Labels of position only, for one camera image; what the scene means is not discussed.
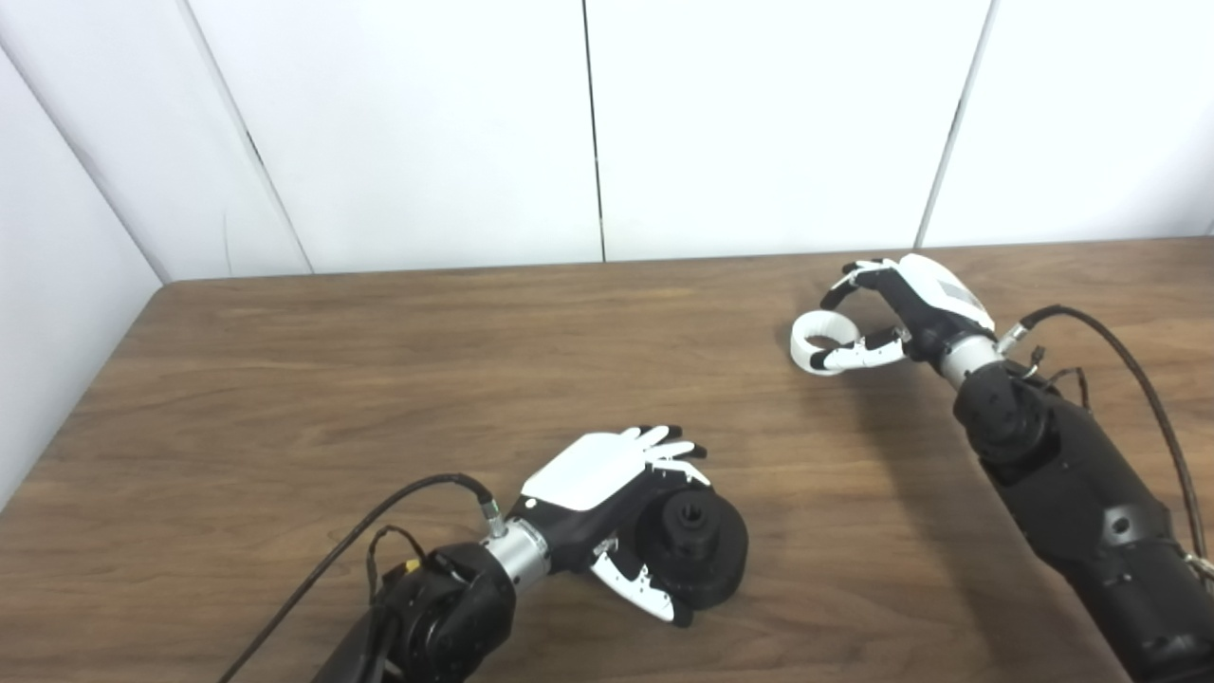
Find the left white-black robot hand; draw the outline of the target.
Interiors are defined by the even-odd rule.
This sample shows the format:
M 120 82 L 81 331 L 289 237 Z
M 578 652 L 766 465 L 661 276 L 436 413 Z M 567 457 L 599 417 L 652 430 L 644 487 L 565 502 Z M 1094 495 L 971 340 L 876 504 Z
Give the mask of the left white-black robot hand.
M 487 548 L 522 593 L 543 577 L 592 573 L 651 617 L 690 627 L 692 610 L 656 587 L 654 574 L 620 540 L 649 503 L 681 491 L 711 491 L 692 463 L 707 455 L 676 425 L 635 425 L 578 437 L 529 476 Z

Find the right white-black robot hand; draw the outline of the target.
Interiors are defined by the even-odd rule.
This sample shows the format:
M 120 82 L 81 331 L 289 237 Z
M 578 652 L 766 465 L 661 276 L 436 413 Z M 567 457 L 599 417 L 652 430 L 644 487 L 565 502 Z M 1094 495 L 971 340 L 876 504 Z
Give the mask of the right white-black robot hand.
M 845 264 L 843 273 L 817 311 L 794 320 L 790 355 L 802 371 L 830 377 L 910 360 L 926 362 L 960 383 L 977 369 L 1002 362 L 995 325 L 985 306 L 936 261 L 919 254 L 860 260 Z M 877 291 L 898 323 L 861 332 L 836 314 L 844 298 L 861 289 Z

